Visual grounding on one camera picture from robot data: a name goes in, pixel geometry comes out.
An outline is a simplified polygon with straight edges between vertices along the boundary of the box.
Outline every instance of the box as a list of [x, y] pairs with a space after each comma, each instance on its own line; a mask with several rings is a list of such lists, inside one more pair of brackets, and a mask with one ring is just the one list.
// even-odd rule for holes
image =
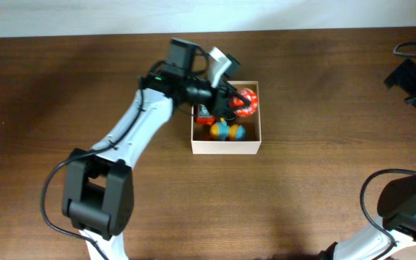
[[[257, 81], [231, 81], [234, 87], [242, 89], [247, 87], [258, 95], [259, 104], [261, 98], [259, 97], [259, 84]], [[245, 127], [246, 140], [245, 141], [211, 141], [209, 137], [209, 126], [201, 126], [194, 123], [194, 116], [192, 116], [192, 130], [191, 130], [191, 144], [192, 152], [194, 154], [205, 155], [255, 155], [261, 145], [261, 105], [258, 110], [250, 117], [237, 117], [236, 124]]]

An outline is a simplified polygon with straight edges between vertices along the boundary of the brown wooden surface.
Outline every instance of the brown wooden surface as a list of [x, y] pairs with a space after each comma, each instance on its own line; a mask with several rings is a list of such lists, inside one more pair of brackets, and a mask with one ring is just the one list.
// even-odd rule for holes
[[[0, 259], [87, 259], [84, 242], [44, 224], [41, 185], [74, 147], [108, 133], [171, 36], [0, 39]], [[190, 119], [177, 112], [134, 171], [130, 257], [316, 254], [367, 223], [358, 195], [370, 173], [416, 170], [416, 110], [383, 84], [403, 60], [392, 48], [416, 28], [176, 36], [233, 53], [236, 79], [259, 81], [263, 144], [256, 156], [192, 155]], [[372, 214], [390, 178], [369, 187]], [[69, 227], [63, 181], [47, 208]], [[396, 256], [416, 259], [416, 247]]]

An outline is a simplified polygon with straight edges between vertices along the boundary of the white wall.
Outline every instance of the white wall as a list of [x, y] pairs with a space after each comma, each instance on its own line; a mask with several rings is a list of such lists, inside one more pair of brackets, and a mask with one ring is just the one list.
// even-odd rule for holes
[[0, 37], [397, 26], [415, 0], [0, 0]]

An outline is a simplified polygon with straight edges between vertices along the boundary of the open box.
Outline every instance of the open box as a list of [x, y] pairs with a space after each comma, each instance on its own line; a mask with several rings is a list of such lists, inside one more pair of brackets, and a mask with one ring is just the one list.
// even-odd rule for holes
[[[229, 83], [238, 90], [245, 87], [253, 90], [258, 95], [259, 104], [261, 104], [257, 81], [231, 81]], [[261, 105], [258, 105], [258, 110], [252, 116], [246, 118], [237, 117], [234, 121], [234, 124], [240, 124], [245, 127], [245, 141], [212, 141], [209, 138], [209, 126], [194, 123], [194, 116], [192, 116], [192, 152], [194, 154], [206, 155], [255, 155], [261, 145], [260, 107]]]

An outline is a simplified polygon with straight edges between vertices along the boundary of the white box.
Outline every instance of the white box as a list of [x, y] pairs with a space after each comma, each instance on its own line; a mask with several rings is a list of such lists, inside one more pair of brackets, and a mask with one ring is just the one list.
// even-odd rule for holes
[[[258, 95], [259, 104], [261, 104], [257, 81], [232, 81], [229, 83], [239, 90], [244, 87], [253, 90]], [[245, 127], [246, 141], [207, 141], [205, 139], [209, 136], [209, 126], [194, 123], [194, 116], [192, 116], [192, 152], [198, 155], [255, 155], [261, 145], [260, 107], [258, 105], [258, 110], [252, 116], [247, 118], [238, 117], [235, 120], [236, 124]]]

